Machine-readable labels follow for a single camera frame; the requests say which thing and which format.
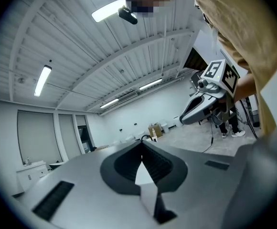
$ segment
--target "ceiling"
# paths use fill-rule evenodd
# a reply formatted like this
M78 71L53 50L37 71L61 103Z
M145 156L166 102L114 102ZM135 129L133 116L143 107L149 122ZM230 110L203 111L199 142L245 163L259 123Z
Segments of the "ceiling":
M203 23L194 0L173 0L137 25L117 14L96 23L92 12L113 1L14 0L0 22L0 100L101 113L115 98L191 73L183 66ZM45 64L53 70L35 97ZM161 84L138 90L161 73Z

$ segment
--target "black cable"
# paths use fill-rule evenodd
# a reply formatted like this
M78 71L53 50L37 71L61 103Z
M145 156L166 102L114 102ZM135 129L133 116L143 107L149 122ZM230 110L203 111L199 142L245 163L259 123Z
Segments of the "black cable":
M211 145L207 148L207 149L205 149L203 152L201 152L202 154L204 153L204 152L206 152L207 150L209 150L210 149L210 147L213 145L213 141L214 141L214 136L213 136L213 126L212 126L212 119L210 119L210 123L211 123L211 130L212 130L212 139L211 139Z
M142 136L141 139L140 139L141 142L143 141L143 137L146 137L146 136L149 137L149 138L152 140L152 137L151 137L150 135L144 135L144 136Z
M244 106L244 104L243 104L243 102L242 102L241 100L239 100L239 101L240 101L240 103L241 103L241 105L242 105L242 107L243 107L243 109L244 109L244 112L245 112L245 116L246 116L246 118L247 118L248 125L249 125L249 127L250 127L250 129L251 129L251 131L252 131L252 133L253 133L253 135L254 135L254 137L255 137L256 139L258 139L258 137L257 137L257 135L256 135L256 133L255 133L255 130L253 129L253 126L251 125L251 122L250 122L248 113L247 113L247 111L246 111L246 109L245 109L245 106Z

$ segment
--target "camera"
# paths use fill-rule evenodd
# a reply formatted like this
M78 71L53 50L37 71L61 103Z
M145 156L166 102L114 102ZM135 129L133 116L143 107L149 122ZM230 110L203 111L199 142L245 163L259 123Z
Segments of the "camera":
M135 17L135 15L131 13L131 10L128 9L125 5L119 8L117 13L119 17L130 22L133 25L136 25L138 23L137 17Z

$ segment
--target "person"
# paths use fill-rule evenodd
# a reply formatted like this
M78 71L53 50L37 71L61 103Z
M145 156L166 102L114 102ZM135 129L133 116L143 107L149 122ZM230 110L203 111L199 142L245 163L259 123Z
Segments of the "person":
M166 0L126 0L136 11L153 11ZM262 132L276 128L261 90L277 70L277 20L262 0L195 0L218 40L248 70L237 83L234 102L257 95Z
M231 108L232 112L236 112L235 106ZM232 137L238 137L245 135L245 131L238 129L238 120L237 115L234 115L232 118L229 119L229 124L232 126ZM222 137L226 138L228 134L230 133L229 129L225 128L225 122L223 122L221 125L219 125L220 131L222 133Z

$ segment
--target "fluorescent light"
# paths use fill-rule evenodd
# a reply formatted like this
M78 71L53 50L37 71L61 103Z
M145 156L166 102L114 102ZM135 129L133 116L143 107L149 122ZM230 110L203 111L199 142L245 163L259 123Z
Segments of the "fluorescent light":
M50 66L48 66L48 65L44 66L42 73L40 75L40 78L38 80L37 86L35 87L35 90L34 90L34 95L36 97L40 97L43 86L44 86L46 79L51 71L52 71L52 68Z
M156 84L156 83L161 82L162 80L163 80L162 78L161 78L161 79L158 79L158 80L156 80L156 81L154 81L154 82L151 82L151 83L149 83L149 84L147 84L147 85L145 85L145 86L140 87L139 89L140 89L140 90L143 90L143 89L145 89L145 88L147 88L147 87L150 87L150 86L152 86L152 85L154 85L154 84Z
M103 108L105 108L105 107L107 107L107 106L109 106L109 105L111 105L111 104L113 104L113 103L116 103L117 101L118 101L118 99L114 99L114 100L112 100L111 102L109 102L109 103L107 103L107 104L101 106L101 108L103 109Z
M92 17L98 23L112 14L117 13L118 9L126 5L126 0L117 0L115 2L109 3L108 5L96 10L92 13Z

